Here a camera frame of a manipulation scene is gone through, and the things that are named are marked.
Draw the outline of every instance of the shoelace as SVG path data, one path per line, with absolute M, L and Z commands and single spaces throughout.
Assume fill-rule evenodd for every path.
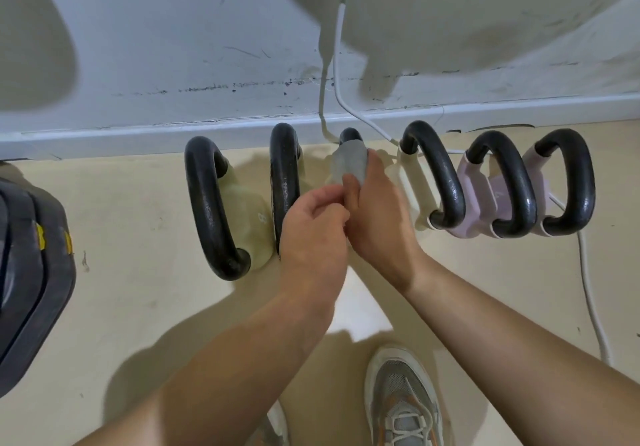
M 414 431 L 396 429 L 396 421 L 408 418 L 418 419 L 418 425 L 420 425 L 420 428 Z M 387 428 L 394 434 L 394 438 L 391 440 L 392 446 L 395 446 L 396 443 L 409 438 L 421 439 L 425 446 L 429 446 L 429 444 L 431 444 L 431 442 L 428 440 L 429 431 L 427 430 L 427 421 L 423 415 L 414 413 L 396 414 L 388 418 L 388 422 L 389 424 L 387 425 Z

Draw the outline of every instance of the black handle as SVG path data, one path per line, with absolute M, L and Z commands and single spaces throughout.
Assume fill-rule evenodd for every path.
M 465 196 L 447 150 L 436 131 L 423 120 L 409 124 L 400 141 L 400 149 L 405 154 L 415 154 L 418 146 L 431 168 L 442 198 L 443 210 L 435 210 L 429 216 L 429 221 L 438 229 L 455 228 L 465 219 Z
M 545 232 L 553 237 L 579 232 L 591 220 L 596 206 L 596 180 L 587 143 L 572 129 L 558 129 L 539 140 L 535 148 L 543 158 L 560 148 L 566 169 L 566 210 L 562 216 L 545 218 Z
M 238 280 L 249 272 L 251 258 L 236 249 L 220 196 L 218 178 L 227 174 L 228 162 L 212 140 L 196 136 L 184 150 L 184 166 L 204 255 L 219 278 Z
M 282 223 L 289 209 L 300 198 L 298 159 L 302 150 L 293 127 L 281 122 L 271 132 L 271 209 L 276 234 L 276 250 L 280 254 Z
M 347 127 L 342 133 L 340 133 L 340 143 L 339 145 L 344 144 L 347 141 L 363 141 L 364 139 L 360 135 L 356 129 L 353 127 Z
M 467 150 L 471 164 L 482 164 L 489 150 L 500 165 L 511 199 L 511 220 L 497 219 L 493 231 L 501 239 L 516 239 L 531 232 L 538 220 L 538 205 L 531 179 L 515 145 L 498 131 L 481 134 Z

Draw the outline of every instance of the hand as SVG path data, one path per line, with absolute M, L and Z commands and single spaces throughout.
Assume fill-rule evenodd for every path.
M 344 188 L 332 184 L 302 195 L 282 224 L 282 292 L 302 306 L 326 313 L 329 322 L 347 274 Z
M 347 235 L 355 251 L 400 292 L 405 292 L 424 262 L 402 192 L 385 174 L 380 157 L 369 150 L 364 185 L 352 174 L 343 177 L 344 203 L 351 218 Z

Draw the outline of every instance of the gray sneaker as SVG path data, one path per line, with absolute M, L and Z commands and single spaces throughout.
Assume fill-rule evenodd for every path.
M 245 446 L 289 446 L 287 419 L 280 402 L 276 402 Z
M 374 446 L 444 446 L 436 391 L 406 348 L 388 345 L 373 355 L 364 398 Z

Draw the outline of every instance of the person's left hand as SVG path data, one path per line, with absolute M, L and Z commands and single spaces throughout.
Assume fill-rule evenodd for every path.
M 333 316 L 347 274 L 344 188 L 332 184 L 302 195 L 282 224 L 282 292 L 311 311 Z

